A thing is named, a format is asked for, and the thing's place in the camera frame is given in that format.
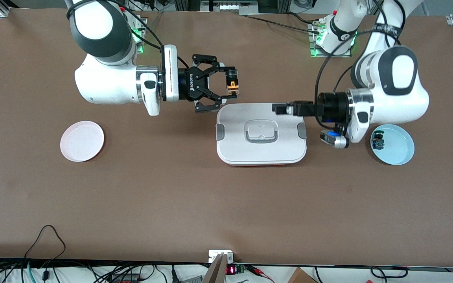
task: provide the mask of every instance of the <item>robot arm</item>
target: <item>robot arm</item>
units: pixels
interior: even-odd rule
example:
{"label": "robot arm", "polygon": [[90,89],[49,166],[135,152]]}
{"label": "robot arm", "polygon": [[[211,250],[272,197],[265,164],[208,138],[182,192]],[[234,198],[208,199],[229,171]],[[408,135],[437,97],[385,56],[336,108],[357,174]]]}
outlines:
{"label": "robot arm", "polygon": [[[404,15],[408,16],[421,2],[385,0],[383,10],[388,25],[384,24],[383,16],[379,16],[374,30],[399,36]],[[389,37],[388,42],[392,46],[395,39]],[[274,110],[277,114],[316,116],[320,122],[334,122],[333,130],[322,131],[320,137],[325,143],[341,149],[348,147],[349,140],[359,143],[371,123],[415,121],[428,108],[429,95],[419,80],[417,57],[406,46],[388,47],[384,33],[371,34],[366,49],[351,69],[351,79],[356,88],[320,93],[315,104],[295,101],[275,105]]]}
{"label": "robot arm", "polygon": [[[180,79],[178,55],[174,45],[161,47],[162,65],[136,66],[136,44],[131,34],[131,27],[126,17],[134,17],[130,11],[122,13],[113,0],[65,0],[68,6],[67,18],[70,20],[72,35],[76,43],[87,56],[74,72],[76,84],[81,96],[95,104],[144,104],[149,115],[160,113],[160,102],[194,101],[205,97],[213,100],[212,107],[196,107],[196,112],[217,110],[227,99],[237,98],[237,70],[223,64],[215,72],[225,72],[227,84],[232,82],[234,72],[236,89],[234,93],[219,96],[209,90],[209,76],[200,77],[204,83],[200,93],[194,95],[195,88],[188,86],[191,80]],[[187,74],[196,66],[183,69]]]}

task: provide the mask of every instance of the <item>table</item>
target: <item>table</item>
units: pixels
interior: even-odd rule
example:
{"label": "table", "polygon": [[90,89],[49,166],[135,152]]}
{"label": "table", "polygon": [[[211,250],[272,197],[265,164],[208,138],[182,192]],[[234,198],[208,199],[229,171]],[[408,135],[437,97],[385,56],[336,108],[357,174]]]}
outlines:
{"label": "table", "polygon": [[[290,15],[262,17],[305,27]],[[199,53],[235,66],[237,103],[313,97],[323,59],[309,55],[303,32],[195,12],[164,13],[155,31],[187,62]],[[23,256],[53,224],[68,246],[63,258],[205,261],[225,248],[243,262],[453,266],[453,27],[410,17],[400,40],[417,54],[431,99],[423,118],[403,125],[416,144],[412,161],[383,165],[366,141],[335,150],[309,118],[302,161],[241,168],[216,154],[215,113],[178,102],[149,117],[142,105],[83,100],[74,70],[85,53],[65,10],[12,9],[0,18],[0,257]],[[366,38],[356,42],[357,56]],[[332,59],[320,90],[331,91],[353,61]],[[138,63],[159,64],[157,51],[146,47]],[[347,87],[346,77],[339,88]],[[223,88],[223,76],[212,77],[212,90]],[[59,140],[81,120],[99,123],[106,144],[72,163]],[[30,256],[60,250],[46,231]]]}

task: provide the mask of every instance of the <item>black cable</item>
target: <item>black cable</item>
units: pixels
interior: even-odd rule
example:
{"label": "black cable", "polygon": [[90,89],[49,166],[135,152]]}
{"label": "black cable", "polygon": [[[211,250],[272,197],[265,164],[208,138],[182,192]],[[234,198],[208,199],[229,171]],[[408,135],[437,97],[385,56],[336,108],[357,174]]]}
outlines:
{"label": "black cable", "polygon": [[52,258],[52,260],[55,260],[56,258],[61,256],[66,251],[66,244],[64,243],[63,239],[59,236],[59,233],[57,233],[57,230],[55,229],[55,227],[50,225],[50,224],[47,224],[47,225],[43,226],[43,228],[41,228],[41,230],[40,230],[40,232],[38,234],[38,237],[36,238],[36,240],[34,240],[34,243],[31,245],[31,247],[29,247],[29,249],[27,249],[26,253],[24,254],[24,259],[27,259],[27,254],[29,253],[29,251],[31,251],[31,249],[34,247],[34,245],[36,245],[36,243],[38,242],[39,238],[41,237],[41,233],[43,233],[43,230],[45,230],[46,227],[50,227],[50,228],[53,229],[53,232],[55,233],[55,236],[59,239],[59,241],[63,245],[63,251],[61,251],[61,253],[59,253],[54,258]]}
{"label": "black cable", "polygon": [[1,283],[5,283],[5,282],[6,282],[6,279],[8,278],[8,276],[11,274],[11,272],[12,272],[17,266],[18,266],[18,263],[17,263],[15,266],[13,266],[13,267],[9,270],[9,272],[8,272],[7,274],[5,274],[5,278],[3,278],[3,281],[1,281]]}
{"label": "black cable", "polygon": [[156,269],[158,272],[162,273],[162,275],[164,276],[164,279],[165,279],[165,283],[168,283],[168,282],[167,282],[167,277],[165,276],[165,274],[164,274],[163,272],[160,271],[160,269],[158,268],[158,266],[155,265],[155,269]]}
{"label": "black cable", "polygon": [[181,63],[183,63],[183,65],[184,65],[184,66],[185,66],[185,67],[186,67],[187,69],[189,69],[189,68],[190,68],[190,67],[188,66],[188,64],[187,64],[187,63],[186,63],[186,62],[185,62],[185,61],[184,61],[183,59],[181,59],[181,57],[180,57],[180,56],[178,56],[178,60],[180,60],[180,61],[181,61]]}
{"label": "black cable", "polygon": [[318,268],[315,266],[314,269],[316,269],[316,277],[318,278],[319,283],[322,283],[322,280],[320,279]]}
{"label": "black cable", "polygon": [[[380,271],[381,274],[382,274],[382,276],[378,276],[377,274],[375,274],[374,269]],[[383,272],[383,270],[382,270],[380,267],[372,266],[372,267],[370,268],[370,273],[371,273],[373,276],[375,276],[375,277],[377,277],[377,278],[379,278],[379,279],[384,279],[385,283],[388,283],[388,282],[387,282],[387,279],[388,279],[388,278],[390,278],[390,279],[401,279],[401,278],[405,278],[405,277],[408,275],[408,269],[404,269],[404,271],[405,271],[405,274],[402,274],[402,275],[400,275],[400,276],[386,276],[385,273]]]}
{"label": "black cable", "polygon": [[151,274],[148,275],[148,277],[146,277],[146,278],[141,278],[141,281],[147,280],[148,278],[150,278],[155,273],[155,266],[154,265],[152,265],[152,266],[153,266],[153,271],[151,272]]}
{"label": "black cable", "polygon": [[57,283],[61,283],[61,281],[59,280],[59,276],[57,276],[57,272],[55,272],[55,266],[52,266],[52,269],[53,269],[53,275],[55,275],[55,279],[57,280]]}
{"label": "black cable", "polygon": [[393,0],[396,5],[401,9],[401,14],[403,15],[403,21],[401,22],[401,29],[403,29],[405,27],[405,21],[406,21],[406,13],[405,13],[405,9],[403,9],[403,5],[401,5],[401,3],[398,1],[398,0]]}
{"label": "black cable", "polygon": [[[379,4],[379,2],[377,0],[372,0],[375,5],[377,6],[377,9],[379,9],[379,11],[381,12],[382,14],[382,17],[384,18],[384,23],[385,25],[388,25],[387,23],[387,17],[385,16],[385,12],[384,10],[382,9],[381,5]],[[387,47],[390,47],[390,44],[389,44],[389,40],[387,39],[387,35],[384,34],[384,37],[385,37],[385,43],[387,44]]]}
{"label": "black cable", "polygon": [[342,77],[344,77],[345,74],[347,73],[347,71],[351,70],[353,66],[354,66],[354,65],[349,66],[349,68],[345,69],[345,71],[340,75],[340,77],[338,78],[337,84],[336,84],[335,87],[333,88],[333,92],[335,92],[335,91],[337,90],[338,84],[340,84],[340,81],[342,80]]}
{"label": "black cable", "polygon": [[297,13],[293,13],[291,11],[287,11],[286,14],[293,15],[296,18],[298,18],[299,21],[301,21],[303,23],[306,23],[306,24],[309,24],[309,25],[311,25],[313,21],[318,21],[319,20],[318,18],[315,18],[314,20],[307,21],[307,20],[304,20],[303,18],[301,18]]}
{"label": "black cable", "polygon": [[281,26],[281,27],[285,27],[285,28],[288,28],[288,29],[294,29],[294,30],[299,30],[299,31],[304,31],[304,32],[310,32],[310,33],[313,33],[313,34],[319,34],[318,31],[312,31],[312,30],[308,30],[308,29],[292,27],[292,26],[289,26],[289,25],[284,25],[284,24],[281,24],[281,23],[272,22],[272,21],[266,20],[264,18],[254,18],[252,16],[245,16],[245,17],[246,18],[253,18],[255,20],[266,22],[266,23],[270,23],[270,24],[275,24],[275,25],[278,25],[278,26]]}
{"label": "black cable", "polygon": [[95,279],[98,279],[99,278],[99,274],[97,274],[96,272],[94,272],[94,269],[92,268],[92,266],[90,266],[90,263],[87,263],[88,265],[88,269],[90,269],[90,271],[92,272],[92,274],[94,275],[94,278]]}
{"label": "black cable", "polygon": [[[381,30],[366,30],[366,31],[362,31],[362,32],[357,32],[356,36],[361,36],[363,34],[370,34],[372,32],[380,32],[380,33],[383,33],[383,34],[387,34],[387,35],[390,35],[388,32],[386,31],[381,31]],[[314,102],[317,102],[318,100],[318,91],[319,91],[319,81],[320,81],[320,78],[321,78],[321,75],[322,75],[322,72],[324,71],[324,68],[326,67],[326,64],[328,64],[328,62],[330,61],[331,57],[333,56],[333,53],[335,53],[338,48],[342,47],[345,43],[349,43],[349,40],[352,40],[354,37],[349,37],[347,40],[345,41],[342,41],[337,47],[335,47],[335,49],[330,52],[328,54],[328,56],[326,57],[326,59],[324,60],[324,62],[322,63],[320,69],[319,69],[319,72],[318,72],[318,76],[316,78],[316,87],[314,89]],[[396,42],[398,44],[400,44],[400,41],[395,38]],[[318,122],[318,124],[323,127],[324,129],[329,129],[329,130],[333,130],[332,127],[329,127],[329,126],[326,126],[324,124],[322,124],[322,122],[319,120],[319,117],[318,115],[316,115],[316,121]]]}
{"label": "black cable", "polygon": [[[161,48],[160,48],[158,45],[153,44],[153,43],[147,41],[146,39],[142,38],[139,34],[137,34],[137,32],[135,32],[135,31],[132,30],[132,33],[133,33],[137,38],[139,38],[142,42],[144,42],[144,43],[148,44],[149,46],[154,47],[154,48],[156,48],[156,49],[158,49],[158,50],[161,50]],[[183,65],[184,65],[186,68],[190,68],[190,67],[188,66],[188,64],[187,64],[183,59],[181,59],[180,56],[178,56],[178,60],[180,60],[181,63],[183,63]]]}

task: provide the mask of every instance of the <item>wire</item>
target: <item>wire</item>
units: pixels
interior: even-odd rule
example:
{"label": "wire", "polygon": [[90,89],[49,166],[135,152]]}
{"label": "wire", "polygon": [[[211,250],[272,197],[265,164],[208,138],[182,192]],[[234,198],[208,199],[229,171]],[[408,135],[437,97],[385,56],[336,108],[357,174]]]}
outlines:
{"label": "wire", "polygon": [[315,266],[314,269],[316,270],[316,277],[318,278],[319,283],[322,283],[322,280],[320,279],[318,268]]}
{"label": "wire", "polygon": [[245,17],[247,17],[247,18],[253,18],[253,19],[255,19],[255,20],[262,21],[262,22],[266,22],[266,23],[270,23],[270,24],[275,24],[275,25],[278,25],[278,26],[281,26],[281,27],[285,27],[285,28],[288,28],[288,29],[299,30],[299,31],[304,31],[304,32],[310,32],[310,33],[313,33],[313,34],[319,34],[318,31],[313,31],[313,30],[308,30],[308,29],[302,29],[302,28],[292,27],[292,26],[289,26],[289,25],[284,25],[284,24],[281,24],[281,23],[272,22],[272,21],[266,20],[266,19],[264,19],[264,18],[254,18],[254,17],[252,17],[252,16],[245,16]]}
{"label": "wire", "polygon": [[373,267],[373,266],[372,266],[372,268],[370,269],[370,273],[371,273],[373,276],[377,277],[377,278],[384,279],[384,280],[385,280],[385,283],[388,283],[388,282],[387,282],[387,276],[385,276],[385,273],[383,272],[383,270],[380,269],[380,268],[378,268],[378,267],[376,267],[376,268],[380,270],[380,272],[381,272],[381,274],[382,274],[382,277],[377,276],[376,274],[374,274],[374,267]]}
{"label": "wire", "polygon": [[61,256],[66,251],[66,244],[64,243],[64,240],[59,236],[59,233],[57,233],[57,230],[55,229],[55,227],[50,225],[50,224],[47,224],[47,225],[43,226],[43,228],[41,228],[41,230],[40,230],[40,232],[38,234],[38,237],[36,238],[36,240],[34,240],[34,243],[31,245],[31,247],[29,247],[29,249],[27,249],[26,253],[24,254],[24,259],[27,259],[27,254],[29,253],[29,251],[31,251],[31,249],[34,247],[34,245],[36,245],[36,243],[38,242],[39,238],[41,237],[41,233],[43,233],[43,230],[45,230],[46,227],[50,227],[50,228],[53,229],[53,232],[55,233],[55,236],[59,239],[59,241],[63,245],[63,251],[61,251],[61,253],[59,253],[54,258],[52,258],[52,260],[55,260],[56,258]]}
{"label": "wire", "polygon": [[148,277],[146,277],[146,278],[141,278],[141,281],[147,280],[148,278],[150,278],[155,273],[155,266],[154,265],[152,265],[152,266],[153,266],[153,271],[151,272],[151,274],[148,275]]}
{"label": "wire", "polygon": [[[378,270],[381,272],[382,276],[378,276],[377,274],[375,274],[374,272],[374,269]],[[370,273],[379,278],[379,279],[384,279],[385,283],[388,283],[387,282],[387,279],[390,278],[390,279],[401,279],[401,278],[405,278],[407,275],[408,275],[408,269],[403,269],[405,271],[404,274],[400,275],[400,276],[385,276],[385,273],[383,272],[383,270],[380,268],[380,267],[377,267],[377,266],[372,266],[372,268],[370,268]]]}
{"label": "wire", "polygon": [[165,274],[164,274],[163,272],[160,271],[160,269],[158,268],[158,266],[154,265],[154,267],[155,267],[155,269],[156,269],[158,272],[162,273],[162,275],[164,276],[164,279],[165,279],[165,283],[168,283],[168,282],[167,282],[167,277],[165,276]]}
{"label": "wire", "polygon": [[[370,34],[372,32],[380,32],[380,33],[383,33],[383,34],[387,34],[387,35],[390,35],[388,32],[386,31],[382,31],[382,30],[366,30],[366,31],[362,31],[362,32],[358,32],[356,34],[356,37],[357,36],[362,36],[363,34]],[[331,57],[333,56],[333,53],[335,53],[338,48],[342,47],[345,43],[348,43],[350,40],[352,40],[353,38],[355,38],[354,36],[351,36],[349,37],[347,40],[345,41],[342,41],[337,47],[335,47],[335,49],[330,52],[328,54],[328,56],[326,57],[326,59],[324,60],[324,62],[322,63],[320,69],[319,69],[319,72],[318,72],[318,76],[316,78],[316,87],[314,89],[314,101],[317,102],[318,100],[318,91],[319,91],[319,81],[320,81],[320,78],[321,78],[321,75],[322,75],[322,72],[324,71],[324,68],[326,67],[326,64],[328,64],[328,62],[330,61]],[[318,122],[318,124],[323,127],[324,129],[329,129],[329,130],[333,130],[332,127],[329,127],[329,126],[326,126],[324,125],[320,120],[319,120],[319,117],[318,115],[316,115],[316,121]]]}
{"label": "wire", "polygon": [[266,279],[269,279],[270,281],[272,281],[272,283],[275,283],[275,281],[272,280],[272,278],[270,278],[268,275],[266,274],[262,274],[262,277],[263,278],[266,278]]}
{"label": "wire", "polygon": [[[382,9],[381,5],[379,4],[379,2],[378,2],[377,0],[372,0],[372,1],[373,1],[373,2],[375,3],[375,5],[377,6],[377,9],[379,9],[379,11],[381,12],[382,17],[383,17],[383,19],[384,19],[384,23],[385,23],[386,25],[388,25],[388,23],[387,23],[387,17],[385,16],[385,12],[384,12],[384,10]],[[387,47],[390,47],[389,40],[387,39],[387,35],[384,34],[384,36],[385,36],[385,43],[387,44]]]}
{"label": "wire", "polygon": [[314,20],[307,21],[307,20],[304,20],[303,18],[301,18],[297,13],[293,13],[291,11],[286,12],[286,14],[293,15],[296,18],[298,18],[298,20],[301,21],[302,23],[309,24],[309,25],[311,25],[313,21],[319,20],[318,18],[315,18]]}
{"label": "wire", "polygon": [[55,279],[57,280],[57,283],[61,283],[61,281],[59,280],[59,276],[57,276],[57,272],[55,272],[55,266],[52,266],[52,269],[53,269],[53,275],[55,275]]}
{"label": "wire", "polygon": [[1,283],[5,283],[5,282],[6,282],[6,279],[8,278],[8,276],[11,274],[11,272],[12,272],[12,271],[15,269],[15,267],[17,267],[17,266],[18,266],[18,264],[16,264],[14,267],[12,267],[12,268],[9,270],[8,274],[5,274],[5,278],[3,278],[3,281],[1,281]]}
{"label": "wire", "polygon": [[345,76],[345,74],[352,69],[354,65],[351,65],[349,68],[345,69],[345,71],[340,75],[340,77],[338,78],[338,81],[337,81],[337,84],[335,85],[335,87],[333,88],[333,92],[335,92],[338,88],[338,84],[340,84],[340,81],[342,80],[342,77]]}
{"label": "wire", "polygon": [[393,0],[396,5],[401,9],[401,14],[403,15],[403,21],[401,22],[401,29],[405,27],[405,21],[407,18],[407,14],[405,13],[405,9],[403,9],[403,5],[398,0]]}
{"label": "wire", "polygon": [[185,62],[185,61],[184,61],[183,59],[181,59],[181,57],[180,57],[180,56],[178,56],[178,60],[180,60],[180,61],[181,61],[181,63],[183,63],[183,65],[184,65],[184,66],[185,66],[185,67],[186,67],[187,69],[189,69],[189,68],[190,68],[190,67],[188,66],[188,64],[187,64],[187,63],[186,63],[186,62]]}
{"label": "wire", "polygon": [[29,278],[31,278],[32,283],[36,283],[36,280],[34,280],[34,276],[31,272],[31,262],[27,262],[27,273],[29,274]]}

